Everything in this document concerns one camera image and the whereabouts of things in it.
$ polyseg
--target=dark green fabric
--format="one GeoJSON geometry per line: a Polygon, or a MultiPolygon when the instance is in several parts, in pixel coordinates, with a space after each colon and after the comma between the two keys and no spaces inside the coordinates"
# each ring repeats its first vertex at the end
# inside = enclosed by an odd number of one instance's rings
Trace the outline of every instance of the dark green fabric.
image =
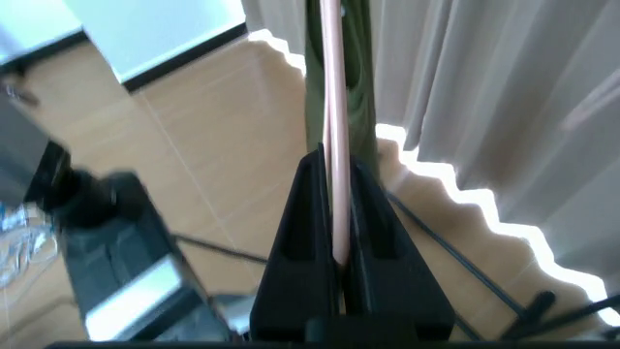
{"type": "MultiPolygon", "coordinates": [[[[342,18],[349,149],[379,177],[368,0],[343,0],[342,18]]],[[[306,142],[308,151],[323,138],[325,72],[319,0],[306,1],[306,142]]]]}

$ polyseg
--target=tiled floor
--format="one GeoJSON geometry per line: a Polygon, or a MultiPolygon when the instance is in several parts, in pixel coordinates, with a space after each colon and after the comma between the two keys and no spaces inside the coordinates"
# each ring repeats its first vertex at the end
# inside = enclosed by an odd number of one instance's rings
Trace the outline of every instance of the tiled floor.
{"type": "MultiPolygon", "coordinates": [[[[97,174],[134,169],[171,230],[267,255],[305,153],[303,78],[279,52],[240,41],[128,95],[98,51],[83,45],[39,64],[27,85],[42,101],[34,117],[71,149],[75,163],[97,174]]],[[[439,181],[409,173],[394,143],[381,142],[380,152],[386,187],[519,302],[551,289],[558,295],[553,312],[585,303],[580,289],[538,270],[523,241],[492,235],[479,209],[454,204],[439,181]]],[[[496,337],[513,319],[510,310],[402,221],[454,308],[484,337],[496,337]]],[[[261,267],[181,247],[208,291],[251,292],[262,276],[261,267]]],[[[17,291],[12,286],[5,294],[12,300],[17,291]]],[[[58,260],[0,316],[0,346],[84,338],[78,313],[65,304],[20,326],[40,306],[71,294],[58,260]]],[[[599,324],[591,318],[547,337],[599,324]]],[[[453,338],[464,335],[455,330],[453,338]]]]}

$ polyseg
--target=sunlight on floor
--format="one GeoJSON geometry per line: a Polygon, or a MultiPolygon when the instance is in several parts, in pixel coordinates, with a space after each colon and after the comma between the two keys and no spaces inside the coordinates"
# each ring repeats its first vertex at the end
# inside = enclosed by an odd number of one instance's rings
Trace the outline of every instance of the sunlight on floor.
{"type": "MultiPolygon", "coordinates": [[[[266,42],[273,49],[282,52],[287,63],[297,68],[304,76],[306,75],[303,55],[290,53],[289,45],[286,41],[274,38],[266,29],[250,33],[248,39],[250,41],[266,42]]],[[[394,141],[398,144],[398,158],[411,172],[416,175],[429,176],[441,180],[449,197],[458,204],[478,205],[482,210],[486,224],[492,232],[504,236],[525,238],[532,248],[539,266],[548,275],[582,288],[590,301],[602,301],[607,298],[605,284],[598,276],[576,270],[568,270],[555,263],[553,252],[546,242],[543,232],[538,227],[500,222],[497,206],[495,205],[495,196],[491,190],[461,191],[456,187],[456,175],[452,165],[419,162],[417,148],[412,151],[403,151],[406,134],[402,127],[378,124],[376,133],[377,138],[394,141]]],[[[610,326],[620,326],[620,314],[611,308],[599,311],[599,316],[610,326]]]]}

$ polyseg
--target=gray curtain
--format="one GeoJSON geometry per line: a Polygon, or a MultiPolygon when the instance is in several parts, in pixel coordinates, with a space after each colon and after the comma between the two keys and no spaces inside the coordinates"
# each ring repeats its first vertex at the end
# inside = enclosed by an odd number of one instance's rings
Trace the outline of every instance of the gray curtain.
{"type": "MultiPolygon", "coordinates": [[[[249,2],[253,29],[303,53],[303,0],[249,2]]],[[[378,123],[420,162],[452,164],[459,189],[491,189],[500,220],[538,226],[559,265],[620,292],[620,2],[370,4],[378,123]]]]}

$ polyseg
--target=pink cable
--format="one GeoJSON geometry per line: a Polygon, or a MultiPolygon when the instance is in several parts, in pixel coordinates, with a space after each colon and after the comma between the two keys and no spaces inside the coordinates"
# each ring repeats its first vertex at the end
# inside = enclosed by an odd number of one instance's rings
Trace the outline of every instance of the pink cable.
{"type": "Polygon", "coordinates": [[[349,124],[345,93],[344,52],[340,0],[321,0],[325,61],[325,103],[328,112],[324,130],[331,134],[331,183],[333,198],[333,258],[340,268],[349,260],[350,168],[349,124]]]}

